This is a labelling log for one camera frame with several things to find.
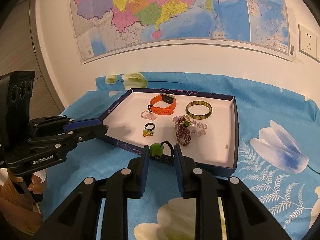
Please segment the orange knit sleeve forearm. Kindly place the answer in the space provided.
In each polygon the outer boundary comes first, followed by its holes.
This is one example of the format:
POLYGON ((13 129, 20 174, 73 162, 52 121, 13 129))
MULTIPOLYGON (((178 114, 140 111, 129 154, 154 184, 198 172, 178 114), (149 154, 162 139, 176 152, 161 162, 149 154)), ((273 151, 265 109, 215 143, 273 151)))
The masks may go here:
POLYGON ((12 237, 26 239, 33 236, 43 223, 43 214, 25 193, 20 194, 22 178, 7 171, 8 177, 1 185, 1 224, 12 237))

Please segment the person's left hand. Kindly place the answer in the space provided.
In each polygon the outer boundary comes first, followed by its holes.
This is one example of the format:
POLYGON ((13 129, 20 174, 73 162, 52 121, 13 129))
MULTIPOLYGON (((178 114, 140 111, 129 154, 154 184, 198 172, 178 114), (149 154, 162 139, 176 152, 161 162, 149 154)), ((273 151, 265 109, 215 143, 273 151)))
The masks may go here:
POLYGON ((30 192, 34 194, 42 194, 47 186, 47 172, 41 170, 35 172, 31 176, 31 183, 28 186, 30 192))

